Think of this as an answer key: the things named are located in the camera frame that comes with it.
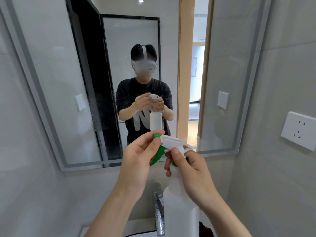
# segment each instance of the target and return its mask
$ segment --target chrome faucet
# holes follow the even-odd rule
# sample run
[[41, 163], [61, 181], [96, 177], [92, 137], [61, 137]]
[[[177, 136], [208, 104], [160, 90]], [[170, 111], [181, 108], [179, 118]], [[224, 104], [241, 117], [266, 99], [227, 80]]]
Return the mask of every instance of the chrome faucet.
[[165, 218], [164, 218], [164, 204], [163, 204], [163, 191], [160, 183], [154, 183], [154, 204], [155, 204], [155, 218], [157, 236], [165, 235]]

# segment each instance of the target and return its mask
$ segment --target hand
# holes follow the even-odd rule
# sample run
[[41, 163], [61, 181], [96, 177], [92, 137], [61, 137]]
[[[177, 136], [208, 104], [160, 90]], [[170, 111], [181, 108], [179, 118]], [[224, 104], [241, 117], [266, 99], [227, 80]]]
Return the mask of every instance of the hand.
[[219, 196], [207, 168], [205, 159], [193, 150], [185, 153], [188, 162], [177, 148], [172, 148], [171, 153], [166, 153], [165, 170], [170, 177], [170, 164], [172, 159], [177, 164], [182, 174], [183, 185], [188, 196], [202, 211], [207, 209]]
[[165, 103], [161, 97], [152, 100], [153, 112], [163, 112], [165, 110]]
[[164, 134], [164, 130], [147, 132], [130, 143], [123, 154], [123, 161], [115, 188], [125, 191], [136, 202], [142, 195], [149, 174], [149, 164], [157, 153], [161, 139], [154, 133]]
[[137, 110], [143, 111], [149, 107], [151, 101], [152, 97], [150, 96], [150, 93], [145, 93], [143, 95], [137, 96], [134, 103]]

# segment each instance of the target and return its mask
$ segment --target black hair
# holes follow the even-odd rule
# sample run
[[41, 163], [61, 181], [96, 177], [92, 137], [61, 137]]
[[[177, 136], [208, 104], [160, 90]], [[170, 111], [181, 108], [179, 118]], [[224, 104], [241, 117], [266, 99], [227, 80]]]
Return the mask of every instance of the black hair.
[[[147, 51], [147, 58], [157, 61], [157, 53], [153, 45], [147, 44], [146, 45], [146, 51]], [[143, 47], [140, 44], [136, 44], [133, 46], [131, 50], [131, 59], [133, 61], [139, 61], [144, 59], [144, 54], [143, 54]]]

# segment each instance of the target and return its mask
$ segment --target white vr headset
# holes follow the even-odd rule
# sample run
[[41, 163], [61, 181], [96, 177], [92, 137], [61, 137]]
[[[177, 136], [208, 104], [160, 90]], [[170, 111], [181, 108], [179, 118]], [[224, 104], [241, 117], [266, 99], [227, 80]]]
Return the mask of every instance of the white vr headset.
[[139, 60], [139, 61], [131, 60], [132, 67], [135, 69], [136, 72], [148, 71], [148, 72], [153, 73], [157, 69], [157, 63], [147, 58], [146, 46], [142, 46], [142, 48], [143, 48], [144, 60]]

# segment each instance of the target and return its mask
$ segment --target forearm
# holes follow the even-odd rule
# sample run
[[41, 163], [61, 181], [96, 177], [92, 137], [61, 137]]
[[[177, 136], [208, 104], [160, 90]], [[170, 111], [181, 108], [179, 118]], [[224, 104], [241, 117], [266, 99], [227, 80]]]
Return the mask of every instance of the forearm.
[[115, 187], [84, 237], [122, 236], [135, 204], [128, 195]]
[[219, 194], [203, 209], [218, 237], [251, 237], [246, 227]]
[[162, 115], [167, 121], [172, 121], [174, 119], [173, 110], [169, 109], [166, 105], [164, 111], [162, 112]]
[[121, 121], [127, 121], [133, 117], [137, 113], [138, 109], [136, 108], [135, 103], [133, 103], [130, 107], [123, 109], [119, 112], [118, 117]]

